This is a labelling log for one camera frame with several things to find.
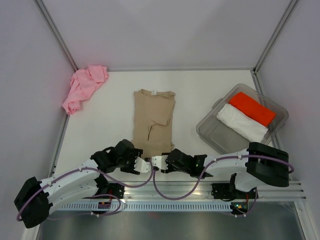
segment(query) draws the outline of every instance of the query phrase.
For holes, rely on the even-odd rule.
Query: white bracket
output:
[[[143,160],[141,157],[137,157],[135,160],[134,170],[139,173],[148,173],[151,171],[150,162]]]
[[[161,170],[167,170],[168,169],[168,164],[166,163],[167,158],[168,158],[168,155],[153,156],[151,158],[152,165]]]
[[[77,189],[78,186],[86,184],[89,181],[93,181],[94,179],[99,177],[100,175],[99,172],[96,172],[93,170],[82,170],[85,167],[98,169],[97,163],[92,159],[88,159],[87,161],[82,163],[80,166],[74,168],[74,170],[79,170],[79,171],[64,177],[63,179],[59,180],[56,183],[54,183],[55,179],[61,176],[62,174],[55,175],[46,179],[42,179],[40,183],[41,187],[45,186],[46,184],[50,186],[44,190],[45,193],[49,194],[49,196],[47,197],[49,200],[49,203],[52,203],[54,200],[56,200],[57,196],[69,194],[70,192],[73,192],[75,189]]]

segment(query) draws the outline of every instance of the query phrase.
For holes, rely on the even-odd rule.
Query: folded white cloth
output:
[[[216,118],[250,142],[260,143],[268,131],[268,128],[228,103],[218,112]]]

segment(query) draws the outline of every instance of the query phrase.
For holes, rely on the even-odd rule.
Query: clear plastic bin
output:
[[[275,134],[285,125],[289,117],[288,111],[266,96],[256,92],[245,84],[237,84],[224,98],[218,100],[212,110],[196,126],[200,138],[220,154],[234,153],[249,147],[249,140],[224,125],[217,119],[218,112],[237,93],[243,92],[261,105],[276,113],[273,121],[268,125],[268,131],[262,139],[262,144],[269,144]]]

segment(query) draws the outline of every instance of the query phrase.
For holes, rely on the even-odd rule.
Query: pink cloth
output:
[[[109,78],[106,66],[89,65],[88,69],[79,69],[71,77],[71,89],[62,104],[68,115],[80,109],[80,101],[89,99]]]

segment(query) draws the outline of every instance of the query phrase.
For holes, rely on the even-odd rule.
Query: gray floor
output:
[[[70,212],[55,212],[61,217]],[[70,216],[45,221],[39,240],[301,240],[290,204],[257,203],[245,218],[220,212],[120,212],[96,218]]]

